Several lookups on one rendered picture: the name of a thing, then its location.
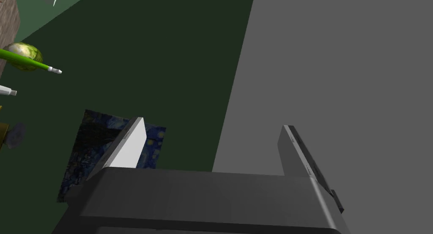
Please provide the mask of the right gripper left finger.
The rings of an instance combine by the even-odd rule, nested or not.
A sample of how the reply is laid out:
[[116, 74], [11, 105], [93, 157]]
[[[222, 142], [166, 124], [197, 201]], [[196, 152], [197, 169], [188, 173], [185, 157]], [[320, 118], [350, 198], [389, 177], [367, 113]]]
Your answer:
[[135, 168], [146, 139], [144, 119], [142, 117], [131, 118], [97, 162], [87, 180], [105, 167]]

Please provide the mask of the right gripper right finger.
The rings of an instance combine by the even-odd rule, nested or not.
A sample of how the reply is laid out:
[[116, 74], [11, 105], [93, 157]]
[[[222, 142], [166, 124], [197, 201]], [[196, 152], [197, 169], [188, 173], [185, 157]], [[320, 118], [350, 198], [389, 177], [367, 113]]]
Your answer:
[[335, 190], [330, 188], [327, 180], [293, 125], [282, 126], [277, 147], [285, 176], [311, 177], [317, 180], [325, 191], [335, 200], [340, 213], [344, 212], [344, 208]]

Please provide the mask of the dark blue painted book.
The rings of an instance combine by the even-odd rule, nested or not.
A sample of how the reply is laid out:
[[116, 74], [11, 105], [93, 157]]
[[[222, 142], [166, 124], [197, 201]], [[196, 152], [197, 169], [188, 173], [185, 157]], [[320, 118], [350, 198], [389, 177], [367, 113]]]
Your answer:
[[[128, 118], [85, 110], [56, 201], [64, 198], [75, 185], [87, 179], [94, 166], [125, 128]], [[147, 139], [137, 168], [155, 169], [166, 133], [166, 127], [145, 124]]]

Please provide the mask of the brown object with grey disc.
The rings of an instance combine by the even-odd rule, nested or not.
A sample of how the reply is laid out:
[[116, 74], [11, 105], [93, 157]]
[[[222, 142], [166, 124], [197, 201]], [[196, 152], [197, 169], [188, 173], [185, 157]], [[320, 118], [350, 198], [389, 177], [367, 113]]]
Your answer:
[[22, 123], [17, 123], [14, 127], [0, 122], [0, 149], [6, 145], [9, 149], [16, 148], [24, 138], [26, 127]]

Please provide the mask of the green pen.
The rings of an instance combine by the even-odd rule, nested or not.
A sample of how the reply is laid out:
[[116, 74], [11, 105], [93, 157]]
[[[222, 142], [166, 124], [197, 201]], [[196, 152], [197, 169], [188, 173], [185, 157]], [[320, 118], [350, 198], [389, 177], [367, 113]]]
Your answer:
[[48, 66], [46, 64], [37, 62], [35, 60], [32, 60], [30, 58], [21, 56], [19, 54], [12, 53], [10, 51], [0, 49], [0, 59], [6, 60], [7, 62], [19, 66], [31, 66], [35, 68], [39, 68], [45, 71], [50, 71], [57, 74], [62, 74], [62, 71], [56, 68], [53, 68], [51, 66]]

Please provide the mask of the green cabbage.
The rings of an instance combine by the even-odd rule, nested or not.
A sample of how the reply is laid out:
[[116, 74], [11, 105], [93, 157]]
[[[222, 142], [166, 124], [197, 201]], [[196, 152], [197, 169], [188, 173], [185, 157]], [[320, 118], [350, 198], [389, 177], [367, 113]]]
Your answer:
[[[42, 63], [43, 62], [43, 57], [41, 52], [34, 46], [23, 43], [23, 42], [16, 42], [16, 43], [11, 43], [7, 46], [5, 46], [3, 48], [4, 50], [7, 50], [9, 52], [27, 57], [31, 60], [37, 61]], [[30, 66], [30, 65], [19, 65], [18, 63], [15, 62], [10, 62], [11, 65], [13, 65], [14, 67], [18, 68], [21, 71], [35, 71], [37, 68], [34, 66]]]

